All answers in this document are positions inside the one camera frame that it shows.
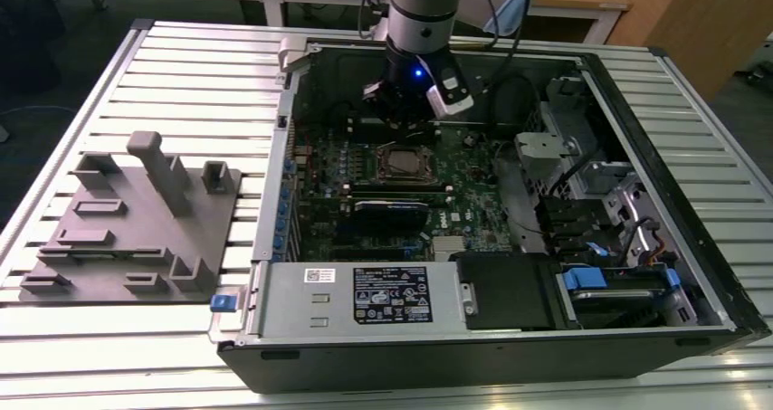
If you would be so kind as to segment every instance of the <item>metal bracket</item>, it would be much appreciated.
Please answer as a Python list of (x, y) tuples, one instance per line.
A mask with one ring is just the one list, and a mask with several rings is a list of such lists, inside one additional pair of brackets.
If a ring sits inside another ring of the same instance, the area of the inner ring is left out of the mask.
[(476, 303), (476, 288), (473, 283), (462, 283), (460, 285), (462, 292), (462, 308), (465, 316), (476, 315), (478, 313), (478, 304)]
[(307, 38), (306, 36), (287, 36), (279, 42), (279, 70), (282, 72), (291, 72), (297, 70), (305, 62), (306, 58)]

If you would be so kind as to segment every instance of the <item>blue latch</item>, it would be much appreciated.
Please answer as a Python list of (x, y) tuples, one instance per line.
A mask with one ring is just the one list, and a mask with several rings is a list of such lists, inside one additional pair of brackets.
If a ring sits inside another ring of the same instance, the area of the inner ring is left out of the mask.
[(602, 269), (596, 267), (573, 268), (564, 273), (564, 284), (570, 291), (606, 288)]
[(604, 247), (601, 247), (598, 244), (596, 243), (586, 243), (589, 245), (589, 247), (593, 249), (593, 251), (596, 252), (596, 254), (598, 254), (601, 257), (606, 257), (609, 256), (609, 252), (606, 251), (606, 249)]
[(665, 279), (672, 288), (677, 288), (681, 285), (681, 279), (679, 278), (677, 270), (673, 268), (665, 269)]
[(237, 312), (235, 295), (213, 295), (210, 300), (210, 311), (213, 312)]

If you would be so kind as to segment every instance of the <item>metal panel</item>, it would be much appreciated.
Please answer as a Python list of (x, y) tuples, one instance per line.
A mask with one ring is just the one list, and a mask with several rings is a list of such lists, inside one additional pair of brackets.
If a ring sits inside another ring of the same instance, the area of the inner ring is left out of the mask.
[(680, 183), (707, 182), (717, 184), (748, 184), (749, 177), (736, 167), (669, 166)]
[(277, 84), (274, 77), (197, 77), (195, 75), (163, 75), (155, 73), (130, 73), (123, 76), (120, 86), (146, 87), (150, 89), (282, 91), (282, 86)]
[(711, 136), (712, 130), (700, 122), (675, 120), (642, 120), (641, 125), (648, 133)]
[[(223, 159), (245, 172), (247, 177), (243, 178), (230, 246), (223, 257), (222, 291), (233, 291), (229, 286), (247, 278), (263, 191), (261, 176), (267, 169), (266, 147), (261, 143), (273, 136), (275, 95), (282, 89), (275, 82), (277, 68), (263, 54), (275, 53), (278, 41), (286, 34), (309, 33), (303, 29), (283, 32), (287, 33), (242, 25), (157, 22), (151, 30), (154, 37), (140, 41), (143, 50), (138, 58), (143, 60), (134, 62), (123, 77), (119, 73), (120, 87), (115, 92), (98, 93), (96, 115), (83, 112), (82, 116), (88, 118), (87, 127), (74, 140), (75, 146), (63, 162), (64, 168), (72, 168), (78, 154), (86, 149), (122, 152), (132, 130), (154, 127), (169, 135), (165, 145), (170, 150), (185, 153), (186, 165), (201, 166), (207, 159)], [(313, 35), (357, 38), (355, 33), (341, 31), (319, 31)], [(502, 41), (500, 46), (506, 47), (508, 43)], [(745, 161), (708, 122), (701, 107), (680, 98), (677, 81), (644, 48), (532, 42), (522, 46), (536, 50), (590, 51), (605, 60), (704, 223), (720, 239), (720, 249), (741, 283), (773, 325), (773, 243), (769, 241), (773, 204), (751, 176)], [(215, 52), (222, 54), (223, 64), (217, 64), (221, 60)], [(238, 55), (229, 60), (231, 53)], [(247, 94), (259, 96), (258, 93), (262, 98), (242, 98)], [(226, 95), (231, 95), (227, 96), (231, 102), (219, 100), (218, 97)], [(657, 101), (660, 96), (667, 96), (661, 103)], [(139, 165), (128, 155), (118, 155), (116, 160), (122, 165)], [(6, 273), (34, 266), (36, 248), (26, 245), (47, 241), (56, 228), (58, 216), (70, 203), (67, 195), (79, 186), (78, 179), (66, 176), (64, 172), (59, 179), (47, 190), (40, 212), (32, 214), (24, 227), (19, 248), (12, 250), (0, 267)], [(28, 197), (35, 206), (38, 199)], [(18, 285), (19, 274), (7, 282)], [(19, 289), (0, 289), (0, 302), (14, 301), (18, 296)], [(210, 320), (209, 308), (201, 305), (0, 310), (0, 337), (4, 338), (0, 343), (0, 374), (4, 377), (0, 399), (19, 398), (0, 406), (126, 408), (318, 404), (335, 408), (444, 405), (516, 409), (528, 405), (597, 409), (669, 408), (679, 403), (689, 408), (756, 410), (771, 407), (773, 402), (773, 389), (767, 387), (773, 382), (773, 338), (721, 357), (683, 360), (632, 380), (386, 391), (373, 396), (261, 396), (245, 388), (222, 366), (206, 334)], [(233, 327), (239, 314), (225, 315), (217, 320)]]
[(166, 62), (206, 62), (206, 63), (229, 63), (237, 64), (278, 64), (277, 54), (273, 52), (218, 52), (218, 51), (195, 51), (143, 48), (134, 56), (136, 60), (155, 60)]
[(765, 197), (751, 185), (683, 184), (685, 196), (692, 202), (760, 202)]
[(658, 150), (664, 149), (724, 149), (720, 141), (712, 136), (675, 136), (671, 134), (649, 134)]
[(617, 81), (617, 88), (628, 95), (680, 95), (679, 87), (672, 83), (653, 83), (640, 81)]
[(167, 73), (175, 75), (213, 75), (225, 77), (275, 77), (279, 67), (269, 64), (222, 64), (135, 61), (131, 73)]
[(182, 104), (275, 105), (279, 93), (265, 91), (191, 91), (122, 87), (112, 100), (123, 102), (175, 102)]
[(102, 115), (114, 118), (271, 120), (277, 117), (277, 108), (111, 102)]
[(135, 131), (157, 131), (165, 137), (253, 137), (270, 138), (274, 124), (270, 122), (223, 122), (218, 120), (169, 120), (100, 118), (95, 120), (92, 134), (132, 135)]
[(278, 42), (235, 42), (223, 43), (215, 40), (173, 39), (167, 37), (147, 37), (143, 48), (163, 48), (178, 50), (207, 50), (219, 52), (263, 52), (277, 54)]
[[(126, 149), (128, 138), (123, 136), (91, 136), (83, 141), (84, 152), (115, 152)], [(271, 141), (254, 138), (179, 138), (166, 137), (161, 150), (183, 155), (267, 155)]]
[(632, 107), (691, 107), (691, 103), (681, 95), (626, 93), (625, 96)]

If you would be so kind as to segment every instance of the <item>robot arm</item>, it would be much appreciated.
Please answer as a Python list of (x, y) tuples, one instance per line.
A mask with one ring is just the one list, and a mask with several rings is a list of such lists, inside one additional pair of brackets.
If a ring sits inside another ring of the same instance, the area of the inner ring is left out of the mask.
[(460, 0), (390, 0), (386, 68), (363, 100), (393, 129), (416, 130), (473, 107), (449, 40)]

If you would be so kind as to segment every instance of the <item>green motherboard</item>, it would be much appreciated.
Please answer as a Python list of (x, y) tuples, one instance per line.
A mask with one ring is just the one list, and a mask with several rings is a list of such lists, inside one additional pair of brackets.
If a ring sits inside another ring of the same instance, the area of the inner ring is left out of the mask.
[[(355, 143), (333, 131), (299, 132), (302, 261), (345, 261), (342, 252), (367, 260), (434, 261), (433, 240), (450, 236), (469, 251), (513, 249), (493, 170), (502, 142), (468, 128), (438, 131), (432, 143), (417, 146)], [(428, 204), (424, 229), (417, 234), (391, 234), (387, 228), (378, 235), (343, 234), (351, 207), (362, 201)]]

